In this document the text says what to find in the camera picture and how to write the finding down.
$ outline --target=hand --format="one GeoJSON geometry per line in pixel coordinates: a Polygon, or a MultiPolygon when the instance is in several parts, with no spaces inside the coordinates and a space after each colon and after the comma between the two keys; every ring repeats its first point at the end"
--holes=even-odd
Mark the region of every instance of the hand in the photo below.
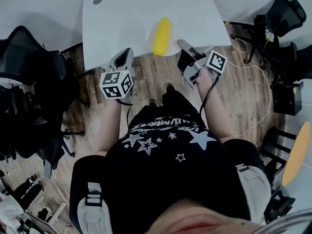
{"type": "Polygon", "coordinates": [[[213,84],[213,80],[210,77],[208,68],[202,68],[199,71],[199,77],[196,80],[196,84],[197,85],[202,85],[202,84],[206,84],[211,86],[213,84]]]}

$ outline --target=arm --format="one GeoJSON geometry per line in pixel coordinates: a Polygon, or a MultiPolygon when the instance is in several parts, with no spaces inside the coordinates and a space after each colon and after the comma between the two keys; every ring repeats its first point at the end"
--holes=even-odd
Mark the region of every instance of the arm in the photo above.
{"type": "MultiPolygon", "coordinates": [[[[203,101],[208,90],[213,84],[207,68],[202,68],[200,70],[200,76],[196,83],[201,101],[203,101]]],[[[229,139],[235,138],[230,118],[226,114],[225,108],[216,88],[212,89],[210,96],[208,97],[208,100],[204,106],[204,111],[209,130],[218,139],[220,139],[222,143],[229,139]]]]}
{"type": "Polygon", "coordinates": [[[121,105],[109,99],[95,142],[95,154],[105,156],[119,140],[121,105]]]}

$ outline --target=white table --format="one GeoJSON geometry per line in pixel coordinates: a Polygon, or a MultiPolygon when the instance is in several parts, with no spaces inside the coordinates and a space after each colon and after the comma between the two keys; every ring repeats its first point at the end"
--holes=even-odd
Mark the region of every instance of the white table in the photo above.
{"type": "Polygon", "coordinates": [[[177,40],[194,47],[230,45],[230,38],[213,0],[83,0],[85,69],[104,67],[125,48],[135,56],[152,52],[162,17],[172,23],[166,56],[181,49],[177,40]]]}

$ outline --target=black t-shirt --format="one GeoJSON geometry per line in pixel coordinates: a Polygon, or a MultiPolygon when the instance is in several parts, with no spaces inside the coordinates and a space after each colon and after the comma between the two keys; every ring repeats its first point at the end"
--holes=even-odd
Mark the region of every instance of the black t-shirt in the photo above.
{"type": "Polygon", "coordinates": [[[106,157],[76,162],[71,215],[86,197],[85,179],[101,184],[115,234],[148,231],[168,207],[182,199],[226,216],[250,219],[235,165],[257,166],[256,147],[238,139],[222,144],[192,119],[190,115],[166,116],[131,126],[106,157]],[[244,159],[242,150],[250,152],[251,158],[244,159]]]}

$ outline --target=shoe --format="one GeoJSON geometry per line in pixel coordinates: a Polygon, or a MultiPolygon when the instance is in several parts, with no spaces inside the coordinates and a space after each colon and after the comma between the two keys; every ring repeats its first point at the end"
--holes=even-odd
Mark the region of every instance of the shoe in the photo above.
{"type": "Polygon", "coordinates": [[[172,83],[168,83],[166,86],[166,93],[174,90],[176,90],[175,86],[172,83]]]}
{"type": "Polygon", "coordinates": [[[41,191],[42,191],[42,192],[44,192],[43,184],[42,184],[42,182],[41,182],[41,181],[39,181],[39,182],[38,182],[38,185],[40,185],[40,186],[41,186],[41,191]]]}
{"type": "Polygon", "coordinates": [[[38,179],[37,174],[32,175],[30,178],[28,178],[29,182],[33,184],[38,179]]]}
{"type": "Polygon", "coordinates": [[[157,107],[157,104],[156,104],[156,102],[152,99],[152,100],[150,100],[150,102],[148,103],[148,106],[150,106],[150,107],[157,107]]]}

